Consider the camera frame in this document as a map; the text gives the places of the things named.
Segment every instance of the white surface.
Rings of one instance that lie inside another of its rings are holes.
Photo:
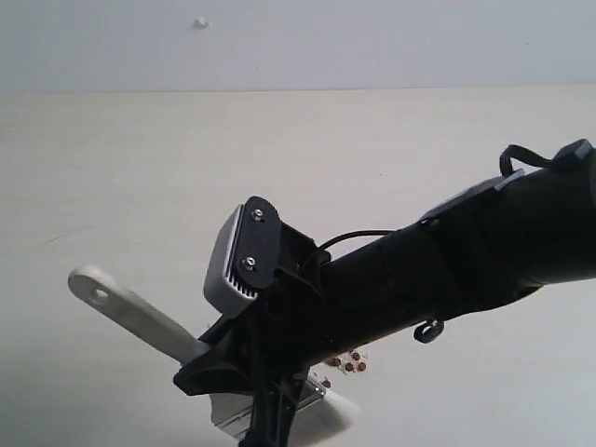
[[[77,265],[199,334],[212,243],[248,196],[318,242],[397,228],[496,175],[510,142],[596,141],[594,116],[596,86],[0,100],[0,445],[234,445],[171,383],[175,360],[72,296]],[[595,285],[460,318],[432,345],[372,344],[366,372],[330,374],[363,415],[326,445],[596,445]]]
[[[591,0],[5,1],[0,93],[589,83],[595,16]]]

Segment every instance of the screw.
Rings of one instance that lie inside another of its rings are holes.
[[[252,219],[260,222],[263,219],[263,212],[259,209],[253,210],[251,213]]]
[[[254,258],[250,256],[242,260],[242,265],[244,265],[244,268],[246,268],[247,270],[254,270],[254,266],[256,264],[257,262],[254,260]]]

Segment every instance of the black clip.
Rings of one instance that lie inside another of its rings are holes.
[[[445,322],[438,319],[430,319],[418,326],[413,332],[413,338],[420,343],[430,343],[437,339],[445,329]]]

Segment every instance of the white handle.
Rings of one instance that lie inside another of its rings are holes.
[[[98,267],[78,267],[68,276],[68,287],[81,301],[133,333],[158,351],[185,364],[210,347],[143,298],[119,285]]]

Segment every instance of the hole in white arm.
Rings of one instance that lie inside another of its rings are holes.
[[[108,302],[108,293],[106,291],[96,289],[95,291],[91,292],[89,300],[93,305],[105,305]]]

